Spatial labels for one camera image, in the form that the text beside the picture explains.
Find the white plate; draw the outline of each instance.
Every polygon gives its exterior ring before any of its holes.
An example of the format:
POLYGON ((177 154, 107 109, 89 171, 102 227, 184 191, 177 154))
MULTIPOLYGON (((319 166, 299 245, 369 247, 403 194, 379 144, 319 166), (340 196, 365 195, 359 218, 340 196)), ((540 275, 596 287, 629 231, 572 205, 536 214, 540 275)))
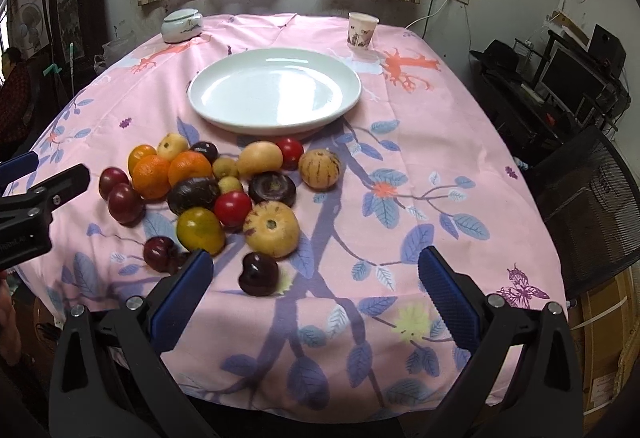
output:
POLYGON ((299 48, 260 48, 207 66, 189 86, 191 106, 220 128, 285 135, 319 128, 358 102, 362 85, 342 61, 299 48))

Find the jar lid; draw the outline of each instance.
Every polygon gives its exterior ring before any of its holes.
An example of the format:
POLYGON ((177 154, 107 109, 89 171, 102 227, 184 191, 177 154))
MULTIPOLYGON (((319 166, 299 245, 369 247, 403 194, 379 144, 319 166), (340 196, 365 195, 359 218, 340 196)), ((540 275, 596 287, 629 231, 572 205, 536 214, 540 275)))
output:
POLYGON ((190 18, 196 14, 198 14, 198 9, 180 9, 169 14, 164 20, 166 22, 174 22, 176 20, 190 18))

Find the cardboard box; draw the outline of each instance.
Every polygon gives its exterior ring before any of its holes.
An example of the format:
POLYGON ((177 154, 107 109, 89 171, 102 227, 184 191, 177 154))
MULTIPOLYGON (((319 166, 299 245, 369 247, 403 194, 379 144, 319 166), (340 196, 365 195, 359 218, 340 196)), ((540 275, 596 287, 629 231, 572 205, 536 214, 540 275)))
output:
POLYGON ((580 296, 569 310, 575 351, 582 369, 585 434, 624 386, 638 357, 638 306, 631 271, 580 296))

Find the pink tablecloth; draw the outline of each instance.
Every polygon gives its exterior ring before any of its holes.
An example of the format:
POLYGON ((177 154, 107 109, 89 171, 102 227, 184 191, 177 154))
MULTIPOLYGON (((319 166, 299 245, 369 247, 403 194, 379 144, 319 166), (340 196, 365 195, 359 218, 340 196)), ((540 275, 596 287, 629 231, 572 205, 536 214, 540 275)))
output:
MULTIPOLYGON (((216 277, 173 352, 162 356, 188 394, 305 421, 386 418, 438 404, 468 359, 418 283, 415 261, 435 244, 453 269, 511 304, 564 303, 558 256, 509 152, 468 91, 420 38, 380 26, 362 58, 346 45, 341 18, 216 16, 201 37, 135 49, 80 92, 34 150, 32 184, 82 162, 87 193, 55 212, 53 250, 20 268, 59 317, 145 294, 160 275, 144 266, 142 244, 175 238, 166 205, 134 229, 118 225, 98 195, 110 165, 126 169, 139 144, 169 131, 213 141, 237 155, 251 138, 214 128, 191 110, 189 82, 228 54, 297 46, 331 54, 362 79, 362 100, 346 118, 308 137, 344 165, 338 187, 301 185, 295 212, 303 236, 281 262, 280 291, 245 296, 238 287, 241 235, 230 235, 216 277)), ((296 174, 293 178, 300 182, 296 174)), ((495 385, 498 402, 512 353, 495 385)))

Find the screw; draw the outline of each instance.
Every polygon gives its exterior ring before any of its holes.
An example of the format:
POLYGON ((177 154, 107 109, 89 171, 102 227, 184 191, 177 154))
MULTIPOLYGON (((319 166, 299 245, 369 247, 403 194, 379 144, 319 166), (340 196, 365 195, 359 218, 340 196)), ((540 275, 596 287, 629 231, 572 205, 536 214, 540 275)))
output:
POLYGON ((558 303, 556 303, 555 301, 551 301, 551 303, 546 305, 546 308, 553 315, 560 315, 562 313, 562 307, 558 303))
POLYGON ((71 317, 80 317, 84 313, 84 305, 76 304, 71 309, 71 317))
POLYGON ((502 308, 504 306, 504 297, 498 295, 497 293, 491 293, 486 297, 487 303, 489 303, 494 308, 502 308))
POLYGON ((140 297, 139 295, 135 295, 133 297, 129 297, 126 304, 129 310, 137 310, 142 306, 143 303, 144 299, 142 299, 142 297, 140 297))

